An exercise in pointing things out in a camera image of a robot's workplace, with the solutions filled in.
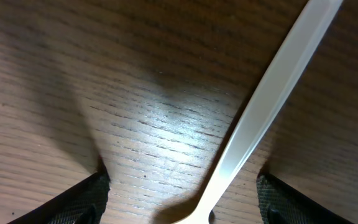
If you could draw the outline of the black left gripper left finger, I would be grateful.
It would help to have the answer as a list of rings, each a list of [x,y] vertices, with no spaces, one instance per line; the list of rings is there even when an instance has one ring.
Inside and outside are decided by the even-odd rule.
[[[107,173],[96,172],[9,224],[99,223],[106,210],[109,183]]]

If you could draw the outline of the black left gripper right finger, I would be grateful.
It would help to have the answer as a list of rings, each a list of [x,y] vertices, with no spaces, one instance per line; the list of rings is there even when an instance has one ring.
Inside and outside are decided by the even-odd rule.
[[[272,174],[260,174],[256,184],[264,224],[352,224]]]

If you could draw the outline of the white plastic spoon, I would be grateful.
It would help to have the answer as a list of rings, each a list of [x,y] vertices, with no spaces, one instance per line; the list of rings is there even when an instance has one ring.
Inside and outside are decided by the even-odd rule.
[[[209,222],[210,212],[286,102],[341,4],[307,2],[253,92],[196,208],[178,224]]]

